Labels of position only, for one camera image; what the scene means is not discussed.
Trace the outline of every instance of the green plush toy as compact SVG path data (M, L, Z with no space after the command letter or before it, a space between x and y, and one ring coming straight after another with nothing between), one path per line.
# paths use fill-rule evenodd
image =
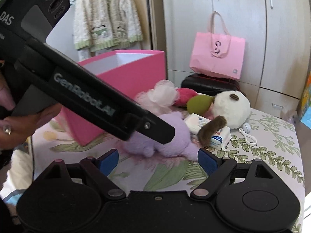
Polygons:
M190 114L202 116L210 108L214 97L209 95L197 95L187 102L187 110Z

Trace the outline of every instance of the pink plush toy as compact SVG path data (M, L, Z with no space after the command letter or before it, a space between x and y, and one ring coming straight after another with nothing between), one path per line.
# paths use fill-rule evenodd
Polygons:
M191 142L190 131L182 120L181 112L172 112L159 116L162 120L175 128L175 137L170 143L160 144L143 134L135 132L124 142L124 149L132 154L141 154L152 157L158 151L165 157L184 156L188 160L197 161L199 148Z
M178 92L177 98L174 100L173 105L178 107L185 107L187 102L192 98L198 95L193 89L179 88L176 89Z

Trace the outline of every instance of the white tulle fabric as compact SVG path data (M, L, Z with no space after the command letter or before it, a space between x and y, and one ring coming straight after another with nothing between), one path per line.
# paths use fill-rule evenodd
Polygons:
M144 109L159 116L172 112L170 107L178 97L179 93L174 84L168 80L161 80L154 89L139 93L134 100Z

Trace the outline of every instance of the purple plush toy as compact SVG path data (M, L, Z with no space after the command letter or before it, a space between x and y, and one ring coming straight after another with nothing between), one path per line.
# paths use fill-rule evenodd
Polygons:
M152 157L158 151L165 157L184 156L188 160L197 161L198 147L191 142L190 131L182 120L181 112L172 112L159 116L162 120L175 128L175 137L170 143L160 144L145 135L135 132L125 142L124 149L132 154Z

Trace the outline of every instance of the wall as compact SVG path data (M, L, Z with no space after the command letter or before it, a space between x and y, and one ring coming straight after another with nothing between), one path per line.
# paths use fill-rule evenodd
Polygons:
M143 49L151 49L149 20L147 12L146 0L134 0L137 6L138 15L141 21L144 41L142 42ZM75 62L78 60L78 53L73 44L73 19L74 19L74 4L70 7L67 13L59 21L56 27L49 34L46 43L67 55Z
M150 0L153 48L166 52L166 34L163 0Z

